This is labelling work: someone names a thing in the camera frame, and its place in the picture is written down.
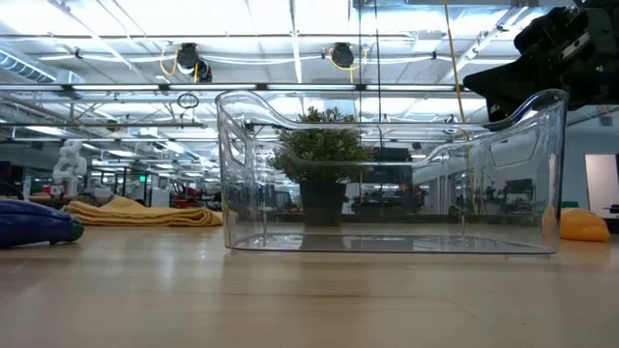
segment tan blanket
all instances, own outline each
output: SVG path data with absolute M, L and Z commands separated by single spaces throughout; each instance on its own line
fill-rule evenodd
M 116 197 L 97 208 L 73 201 L 65 208 L 84 225 L 90 226 L 219 226 L 221 213 L 206 208 L 147 208 L 124 197 Z

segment clear plastic bin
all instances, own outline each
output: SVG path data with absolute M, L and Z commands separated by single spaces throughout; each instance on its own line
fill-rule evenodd
M 254 93 L 224 93 L 217 105 L 225 245 L 555 252 L 567 98 L 541 92 L 491 124 L 301 123 Z M 358 141 L 349 153 L 362 159 L 342 160 L 351 137 Z M 315 153 L 304 152 L 309 143 Z

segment orange object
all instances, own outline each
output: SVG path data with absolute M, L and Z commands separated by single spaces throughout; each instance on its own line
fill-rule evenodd
M 606 222 L 588 210 L 565 208 L 561 211 L 561 239 L 585 242 L 608 242 Z

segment wooden table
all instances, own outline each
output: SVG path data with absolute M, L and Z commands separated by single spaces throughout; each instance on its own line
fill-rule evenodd
M 0 251 L 0 346 L 619 347 L 619 246 L 555 256 L 230 252 L 89 228 Z

